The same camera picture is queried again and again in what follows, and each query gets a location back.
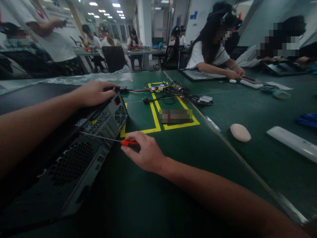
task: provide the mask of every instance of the person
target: person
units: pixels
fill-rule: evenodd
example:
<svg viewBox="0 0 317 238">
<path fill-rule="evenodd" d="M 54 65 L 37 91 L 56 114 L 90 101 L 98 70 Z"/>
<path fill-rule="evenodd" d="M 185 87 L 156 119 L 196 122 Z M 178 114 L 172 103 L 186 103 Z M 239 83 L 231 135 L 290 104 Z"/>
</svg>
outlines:
<svg viewBox="0 0 317 238">
<path fill-rule="evenodd" d="M 67 24 L 66 20 L 58 18 L 48 20 L 32 0 L 4 0 L 4 2 L 21 24 L 30 27 L 34 38 L 50 54 L 61 75 L 85 74 L 71 44 L 61 33 L 61 29 Z"/>
<path fill-rule="evenodd" d="M 297 63 L 317 64 L 317 42 L 301 47 L 296 55 L 287 58 Z"/>
<path fill-rule="evenodd" d="M 109 29 L 103 24 L 99 24 L 99 30 L 101 35 L 103 36 L 103 40 L 100 42 L 100 55 L 105 58 L 102 52 L 102 47 L 103 46 L 120 46 L 123 49 L 123 52 L 126 54 L 127 53 L 127 47 L 125 44 L 122 44 L 120 41 L 117 39 L 113 39 L 110 34 L 109 34 Z"/>
<path fill-rule="evenodd" d="M 85 40 L 88 43 L 88 45 L 93 45 L 94 47 L 100 46 L 100 40 L 98 39 L 98 37 L 94 36 L 91 33 L 90 27 L 87 24 L 82 25 L 82 31 L 85 33 Z M 102 61 L 104 61 L 104 59 L 101 56 L 93 57 L 93 62 L 95 64 L 95 69 L 94 69 L 95 72 L 98 72 L 97 67 L 99 67 L 101 71 L 105 69 L 101 63 Z"/>
<path fill-rule="evenodd" d="M 143 45 L 142 41 L 137 37 L 135 29 L 132 29 L 131 36 L 129 37 L 128 42 L 127 42 L 127 46 L 128 47 L 137 47 L 137 46 L 142 46 L 142 45 Z M 135 70 L 135 68 L 134 68 L 134 60 L 135 59 L 137 59 L 139 62 L 140 70 L 143 70 L 142 69 L 142 55 L 130 55 L 132 70 Z"/>
<path fill-rule="evenodd" d="M 181 41 L 180 41 L 180 28 L 178 26 L 174 27 L 174 29 L 172 30 L 172 41 L 169 42 L 168 45 L 171 46 L 179 46 L 182 45 Z"/>
<path fill-rule="evenodd" d="M 299 37 L 306 31 L 306 23 L 303 16 L 293 16 L 282 23 L 273 31 L 273 35 L 266 37 L 265 43 L 261 44 L 261 49 L 256 46 L 250 47 L 236 61 L 242 67 L 255 67 L 262 61 L 280 61 L 274 59 L 280 55 L 281 50 L 287 50 L 285 45 L 294 41 L 293 37 Z"/>
<path fill-rule="evenodd" d="M 186 40 L 185 40 L 185 31 L 186 31 L 186 27 L 181 25 L 181 32 L 180 32 L 180 35 L 179 35 L 179 44 L 180 45 L 186 45 Z"/>
<path fill-rule="evenodd" d="M 221 11 L 210 13 L 207 22 L 189 49 L 186 69 L 196 69 L 205 73 L 220 74 L 228 79 L 239 79 L 245 71 L 235 62 L 222 46 L 222 38 L 231 30 L 237 17 L 232 15 L 232 6 L 223 3 Z M 224 64 L 229 69 L 217 67 Z"/>
<path fill-rule="evenodd" d="M 3 41 L 5 50 L 26 50 L 43 61 L 53 62 L 49 53 L 40 44 L 34 42 L 22 27 L 11 22 L 3 22 L 0 24 L 0 32 L 6 35 Z"/>
<path fill-rule="evenodd" d="M 232 51 L 239 44 L 240 36 L 239 36 L 239 28 L 242 25 L 242 20 L 238 19 L 238 21 L 234 24 L 231 32 L 231 37 L 229 37 L 225 42 L 225 49 L 228 54 L 231 54 Z"/>
<path fill-rule="evenodd" d="M 76 110 L 98 105 L 114 97 L 116 93 L 112 90 L 103 92 L 107 87 L 118 85 L 90 81 L 70 93 L 1 115 L 0 178 L 3 179 Z M 221 176 L 165 156 L 153 137 L 132 132 L 125 139 L 136 141 L 141 147 L 139 153 L 129 147 L 121 147 L 135 164 L 171 181 L 237 230 L 252 237 L 309 238 L 282 212 L 251 191 Z"/>
</svg>

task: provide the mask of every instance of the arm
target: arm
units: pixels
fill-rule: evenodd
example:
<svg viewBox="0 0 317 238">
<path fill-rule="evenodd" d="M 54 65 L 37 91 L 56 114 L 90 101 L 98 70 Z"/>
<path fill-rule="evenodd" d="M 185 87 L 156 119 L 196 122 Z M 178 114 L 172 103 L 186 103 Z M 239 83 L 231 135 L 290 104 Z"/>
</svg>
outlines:
<svg viewBox="0 0 317 238">
<path fill-rule="evenodd" d="M 53 20 L 47 23 L 37 23 L 36 21 L 26 23 L 27 26 L 31 28 L 31 30 L 40 37 L 45 37 L 50 35 L 54 28 L 64 27 L 66 25 L 66 21 L 62 21 L 60 19 L 54 18 Z"/>
<path fill-rule="evenodd" d="M 309 236 L 280 211 L 249 190 L 216 174 L 165 157 L 155 139 L 142 132 L 132 132 L 139 153 L 122 146 L 124 153 L 146 171 L 156 173 L 195 198 L 211 212 L 255 237 Z"/>
<path fill-rule="evenodd" d="M 118 85 L 90 81 L 70 93 L 0 116 L 0 178 L 76 110 L 115 96 L 113 91 L 103 92 L 107 87 Z"/>
</svg>

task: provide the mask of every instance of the ventilation holes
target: ventilation holes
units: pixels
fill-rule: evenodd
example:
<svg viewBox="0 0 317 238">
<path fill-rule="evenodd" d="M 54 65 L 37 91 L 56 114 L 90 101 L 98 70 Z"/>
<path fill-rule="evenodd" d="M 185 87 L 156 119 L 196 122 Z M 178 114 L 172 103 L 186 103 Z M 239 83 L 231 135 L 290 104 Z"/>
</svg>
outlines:
<svg viewBox="0 0 317 238">
<path fill-rule="evenodd" d="M 115 113 L 115 119 L 116 119 L 118 125 L 122 124 L 122 122 L 125 119 L 125 116 L 126 116 L 126 113 L 125 113 L 124 107 L 120 106 Z"/>
<path fill-rule="evenodd" d="M 50 167 L 54 186 L 64 186 L 74 179 L 78 179 L 93 159 L 92 145 L 89 143 L 75 143 L 68 147 Z"/>
</svg>

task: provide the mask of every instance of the computer mouse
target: computer mouse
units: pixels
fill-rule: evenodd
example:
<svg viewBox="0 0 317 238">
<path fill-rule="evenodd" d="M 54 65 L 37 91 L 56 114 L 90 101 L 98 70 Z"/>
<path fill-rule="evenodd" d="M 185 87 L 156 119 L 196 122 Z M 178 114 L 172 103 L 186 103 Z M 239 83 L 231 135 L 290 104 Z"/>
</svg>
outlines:
<svg viewBox="0 0 317 238">
<path fill-rule="evenodd" d="M 236 138 L 239 141 L 248 142 L 249 140 L 251 140 L 251 135 L 249 131 L 243 125 L 232 124 L 230 126 L 230 130 L 234 138 Z"/>
</svg>

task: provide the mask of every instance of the man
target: man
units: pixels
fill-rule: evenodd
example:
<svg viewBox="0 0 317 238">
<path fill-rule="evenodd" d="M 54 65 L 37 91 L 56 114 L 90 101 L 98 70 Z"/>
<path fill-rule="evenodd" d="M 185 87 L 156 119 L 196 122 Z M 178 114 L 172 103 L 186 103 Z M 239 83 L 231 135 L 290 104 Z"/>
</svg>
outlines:
<svg viewBox="0 0 317 238">
<path fill-rule="evenodd" d="M 57 28 L 66 26 L 66 20 L 47 19 L 32 0 L 4 0 L 4 2 L 21 24 L 30 27 L 33 36 L 58 64 L 62 75 L 84 74 L 71 44 L 58 33 Z"/>
<path fill-rule="evenodd" d="M 90 81 L 70 93 L 0 116 L 0 178 L 78 109 L 114 97 L 116 93 L 112 90 L 103 92 L 108 87 L 118 85 Z M 126 139 L 141 146 L 139 153 L 121 147 L 134 163 L 171 181 L 248 237 L 309 238 L 283 213 L 251 191 L 216 174 L 164 156 L 153 137 L 132 132 Z"/>
<path fill-rule="evenodd" d="M 98 37 L 94 36 L 91 33 L 90 27 L 87 24 L 84 24 L 82 26 L 82 31 L 85 33 L 85 39 L 86 42 L 88 43 L 88 45 L 93 45 L 94 47 L 99 47 L 100 46 L 100 40 L 98 39 Z M 102 61 L 104 61 L 104 59 L 101 56 L 94 56 L 93 60 L 92 60 L 95 64 L 95 72 L 98 72 L 98 68 L 97 66 L 100 67 L 100 70 L 104 70 L 104 66 L 102 65 Z"/>
</svg>

